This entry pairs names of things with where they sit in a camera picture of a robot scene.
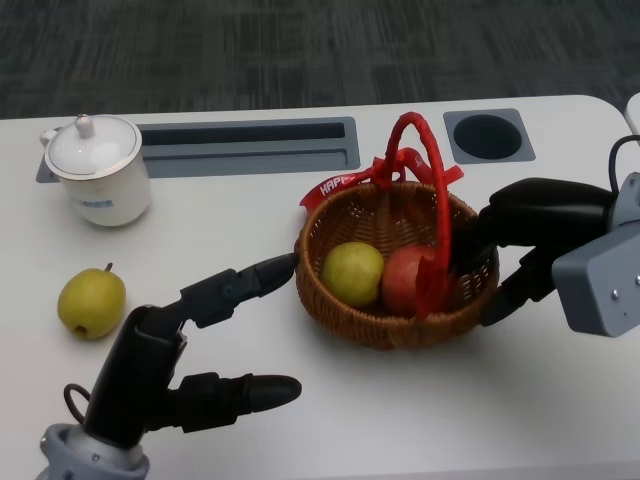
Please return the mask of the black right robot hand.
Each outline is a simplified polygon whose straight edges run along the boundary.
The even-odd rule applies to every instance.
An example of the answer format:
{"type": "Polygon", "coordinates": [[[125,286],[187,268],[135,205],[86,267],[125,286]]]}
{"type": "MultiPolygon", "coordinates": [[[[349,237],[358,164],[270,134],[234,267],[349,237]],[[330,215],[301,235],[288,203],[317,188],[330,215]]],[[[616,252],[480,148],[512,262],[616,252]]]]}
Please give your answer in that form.
{"type": "Polygon", "coordinates": [[[481,324],[494,325],[552,293],[554,261],[603,236],[616,199],[593,185],[527,178],[492,194],[478,216],[455,227],[449,271],[459,276],[495,260],[499,247],[531,249],[483,308],[481,324]]]}

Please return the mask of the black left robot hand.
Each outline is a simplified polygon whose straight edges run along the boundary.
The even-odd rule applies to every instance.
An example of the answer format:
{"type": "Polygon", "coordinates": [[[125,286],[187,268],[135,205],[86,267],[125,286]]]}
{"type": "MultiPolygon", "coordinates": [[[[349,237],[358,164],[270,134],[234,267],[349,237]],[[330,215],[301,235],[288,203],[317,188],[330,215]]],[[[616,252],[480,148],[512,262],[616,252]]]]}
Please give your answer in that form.
{"type": "Polygon", "coordinates": [[[149,431],[218,428],[296,400],[301,383],[282,375],[222,378],[209,372],[185,377],[175,390],[169,384],[186,347],[182,328],[187,321],[203,329],[230,319],[240,303],[286,284],[298,261],[297,254],[289,253],[240,271],[227,269],[183,288],[170,305],[133,310],[92,390],[84,431],[129,449],[149,431]]]}

